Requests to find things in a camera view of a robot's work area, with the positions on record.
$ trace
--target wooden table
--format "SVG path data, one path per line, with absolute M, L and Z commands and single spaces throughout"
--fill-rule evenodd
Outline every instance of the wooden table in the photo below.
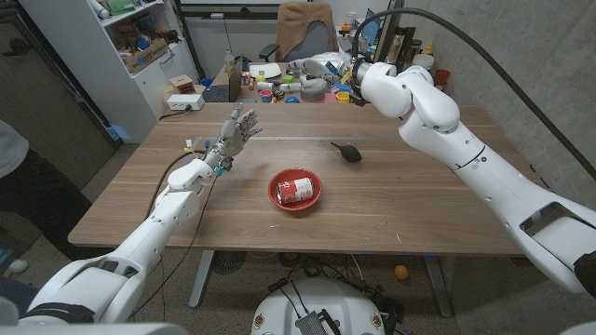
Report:
M 245 111 L 256 109 L 264 131 L 235 157 L 233 169 L 206 190 L 209 203 L 203 217 L 197 215 L 181 227 L 169 246 L 187 247 L 200 224 L 194 248 L 521 254 L 489 209 L 450 169 L 401 140 L 399 120 L 385 118 L 370 104 L 316 106 L 247 103 Z M 160 121 L 69 240 L 78 246 L 119 245 L 142 222 L 156 182 L 183 152 L 184 140 L 202 137 L 198 147 L 206 137 L 213 141 L 235 107 L 207 103 L 200 112 Z M 461 111 L 471 131 L 528 178 L 539 181 L 481 108 L 462 106 Z M 362 161 L 346 162 L 330 140 L 356 146 Z M 314 171 L 322 181 L 316 205 L 297 213 L 276 207 L 267 195 L 271 178 L 294 167 Z
M 259 65 L 259 64 L 265 64 L 265 63 L 263 63 L 263 62 L 252 62 L 251 63 L 251 65 Z M 278 65 L 279 65 L 279 69 L 281 70 L 281 74 L 278 76 L 275 76 L 273 78 L 269 78 L 269 79 L 281 80 L 281 77 L 286 74 L 286 69 L 288 69 L 288 63 L 287 62 L 279 62 Z M 229 83 L 230 83 L 230 81 L 227 76 L 227 72 L 225 71 L 224 67 L 222 67 L 222 70 L 220 70 L 220 72 L 217 73 L 215 78 L 213 78 L 213 83 L 211 85 L 212 86 L 229 85 Z M 300 92 L 286 93 L 286 95 L 284 95 L 284 97 L 282 99 L 285 101 L 286 98 L 288 98 L 288 97 L 297 97 L 300 99 Z M 248 85 L 242 85 L 240 94 L 238 94 L 238 99 L 256 99 L 257 102 L 263 103 L 261 101 L 261 96 L 259 95 L 259 91 L 256 88 L 253 90 L 250 90 Z

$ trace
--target soda can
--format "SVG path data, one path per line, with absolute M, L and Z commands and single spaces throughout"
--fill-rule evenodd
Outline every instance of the soda can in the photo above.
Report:
M 264 89 L 271 89 L 271 90 L 273 90 L 273 83 L 257 82 L 257 89 L 258 90 L 264 90 Z
M 281 205 L 313 197 L 313 182 L 309 178 L 278 183 L 278 201 Z

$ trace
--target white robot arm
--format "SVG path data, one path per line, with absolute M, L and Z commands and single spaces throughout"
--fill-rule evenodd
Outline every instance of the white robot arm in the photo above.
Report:
M 459 121 L 455 101 L 434 88 L 423 68 L 396 75 L 395 66 L 378 62 L 363 63 L 356 71 L 362 98 L 383 115 L 402 118 L 403 140 L 447 165 L 540 271 L 572 292 L 586 289 L 575 269 L 580 258 L 596 257 L 594 210 L 529 181 L 474 136 Z
M 169 238 L 204 205 L 203 184 L 210 183 L 219 169 L 230 169 L 231 157 L 261 131 L 254 128 L 256 113 L 250 110 L 239 117 L 241 110 L 239 104 L 203 159 L 169 175 L 169 186 L 156 200 L 154 211 L 116 250 L 62 268 L 35 296 L 20 324 L 126 322 Z

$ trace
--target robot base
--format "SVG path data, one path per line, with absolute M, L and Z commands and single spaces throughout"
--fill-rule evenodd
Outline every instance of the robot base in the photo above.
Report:
M 380 322 L 381 315 L 374 303 L 348 284 L 325 278 L 308 278 L 295 281 L 294 284 L 304 307 L 291 285 L 281 289 L 294 303 L 300 317 L 306 316 L 305 308 L 309 313 L 320 313 L 324 309 L 342 334 L 385 334 L 383 323 Z M 300 329 L 295 325 L 297 320 L 290 301 L 278 289 L 257 308 L 251 334 L 301 335 Z M 328 334 L 333 334 L 325 321 L 322 325 Z

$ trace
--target office chair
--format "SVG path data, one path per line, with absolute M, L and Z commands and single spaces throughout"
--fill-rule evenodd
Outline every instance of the office chair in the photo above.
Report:
M 279 5 L 276 43 L 265 47 L 259 58 L 269 62 L 276 52 L 276 61 L 288 62 L 327 51 L 338 51 L 331 6 L 288 2 Z

